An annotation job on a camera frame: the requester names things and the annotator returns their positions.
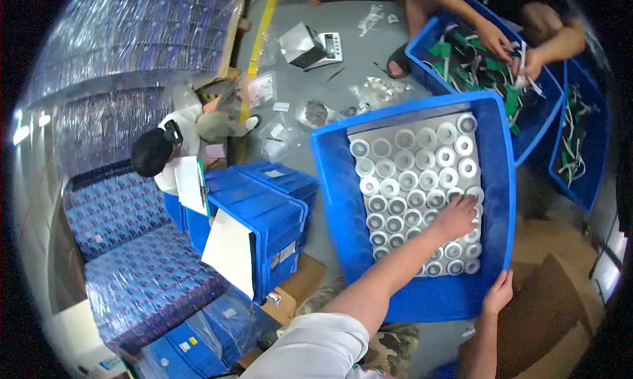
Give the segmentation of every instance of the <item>sandal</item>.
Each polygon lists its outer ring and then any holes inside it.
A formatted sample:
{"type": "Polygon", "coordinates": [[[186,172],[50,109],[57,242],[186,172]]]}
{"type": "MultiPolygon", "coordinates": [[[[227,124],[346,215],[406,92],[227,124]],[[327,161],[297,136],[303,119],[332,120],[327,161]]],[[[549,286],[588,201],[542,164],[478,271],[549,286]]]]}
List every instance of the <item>sandal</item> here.
{"type": "Polygon", "coordinates": [[[400,78],[404,78],[411,74],[411,69],[409,68],[409,58],[407,58],[407,54],[405,54],[405,49],[407,48],[408,43],[404,43],[400,48],[398,48],[394,53],[391,54],[389,60],[387,60],[387,68],[385,69],[387,75],[394,80],[399,80],[400,78]],[[396,62],[396,64],[402,70],[402,74],[393,75],[391,74],[391,70],[389,69],[389,64],[391,62],[396,62]]]}

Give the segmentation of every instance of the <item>white sleeve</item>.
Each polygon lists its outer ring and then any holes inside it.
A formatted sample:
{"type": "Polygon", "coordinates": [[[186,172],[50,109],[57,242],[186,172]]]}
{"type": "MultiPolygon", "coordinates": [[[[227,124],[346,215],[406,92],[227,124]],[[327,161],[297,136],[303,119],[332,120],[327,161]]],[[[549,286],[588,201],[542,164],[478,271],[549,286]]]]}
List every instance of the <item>white sleeve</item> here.
{"type": "Polygon", "coordinates": [[[154,180],[161,191],[178,196],[176,174],[174,173],[173,167],[169,166],[169,163],[165,165],[161,173],[154,176],[154,180]]]}
{"type": "MultiPolygon", "coordinates": [[[[292,320],[281,338],[241,378],[343,379],[365,355],[368,343],[365,327],[346,314],[307,314],[292,320]]],[[[358,372],[354,374],[351,376],[359,377],[358,372]]]]}

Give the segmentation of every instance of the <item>concrete floor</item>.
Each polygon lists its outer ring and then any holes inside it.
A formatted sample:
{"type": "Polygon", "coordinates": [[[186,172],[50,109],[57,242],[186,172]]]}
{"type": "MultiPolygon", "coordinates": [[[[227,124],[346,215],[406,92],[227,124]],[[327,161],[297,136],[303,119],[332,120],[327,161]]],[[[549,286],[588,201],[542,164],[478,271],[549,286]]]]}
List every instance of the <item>concrete floor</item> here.
{"type": "MultiPolygon", "coordinates": [[[[259,20],[263,14],[266,0],[252,0],[247,17],[253,23],[250,32],[241,39],[237,55],[237,67],[246,71],[251,51],[257,35],[259,20]]],[[[338,32],[343,46],[343,62],[303,72],[289,65],[279,54],[272,67],[262,67],[258,74],[273,70],[277,84],[277,101],[288,102],[289,123],[301,130],[296,144],[287,152],[281,161],[286,166],[316,175],[317,170],[310,151],[311,130],[292,117],[299,102],[309,98],[318,99],[332,109],[339,111],[349,106],[358,106],[358,101],[349,92],[352,85],[362,85],[368,76],[386,78],[383,71],[374,62],[385,66],[389,55],[407,40],[407,23],[404,10],[394,3],[371,0],[332,1],[320,6],[308,4],[306,0],[279,0],[273,14],[269,34],[276,37],[287,32],[300,21],[317,32],[338,32]],[[368,32],[359,37],[358,22],[370,11],[372,4],[383,4],[382,11],[395,14],[399,23],[387,24],[386,18],[379,21],[376,32],[368,32]],[[330,82],[328,77],[345,67],[330,82]]],[[[422,99],[430,93],[421,85],[415,85],[413,98],[422,99]]],[[[259,113],[263,117],[263,125],[277,114],[272,105],[253,109],[251,113],[259,113]]],[[[262,159],[261,146],[263,140],[256,134],[250,136],[246,162],[262,159]]],[[[539,177],[529,166],[517,169],[517,213],[519,215],[541,216],[546,214],[563,215],[575,224],[583,222],[573,209],[573,204],[558,195],[545,178],[539,177]]],[[[324,283],[329,283],[341,275],[339,262],[327,233],[324,221],[323,198],[319,194],[312,215],[310,238],[305,253],[327,266],[324,283]]],[[[423,325],[418,351],[412,361],[410,378],[422,378],[433,368],[452,361],[457,356],[457,349],[467,338],[462,334],[472,327],[471,321],[455,321],[448,323],[432,323],[423,325]]]]}

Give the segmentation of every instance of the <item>hand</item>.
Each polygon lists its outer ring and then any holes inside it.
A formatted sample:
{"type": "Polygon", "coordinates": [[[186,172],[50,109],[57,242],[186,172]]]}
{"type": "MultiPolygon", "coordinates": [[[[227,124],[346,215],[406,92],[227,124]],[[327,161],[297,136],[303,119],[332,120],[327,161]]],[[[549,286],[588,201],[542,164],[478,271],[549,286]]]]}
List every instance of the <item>hand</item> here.
{"type": "Polygon", "coordinates": [[[479,42],[487,49],[493,51],[505,62],[511,62],[512,59],[505,48],[511,48],[508,38],[488,19],[482,20],[475,25],[479,42]]]}
{"type": "Polygon", "coordinates": [[[219,158],[207,158],[202,161],[202,169],[206,173],[210,171],[219,161],[219,158]]]}
{"type": "Polygon", "coordinates": [[[488,290],[484,298],[484,313],[498,315],[512,299],[512,271],[501,271],[495,284],[488,290]]]}
{"type": "Polygon", "coordinates": [[[539,56],[538,51],[534,49],[528,49],[526,51],[526,66],[525,68],[519,70],[521,67],[521,59],[520,58],[512,58],[512,74],[515,78],[520,75],[524,75],[526,77],[530,77],[532,81],[536,81],[541,75],[541,70],[543,68],[543,62],[541,57],[539,56]]]}
{"type": "Polygon", "coordinates": [[[477,226],[473,223],[477,216],[476,204],[477,197],[472,195],[454,198],[447,207],[439,212],[429,230],[436,232],[442,239],[442,243],[454,241],[458,237],[472,232],[477,226]]]}

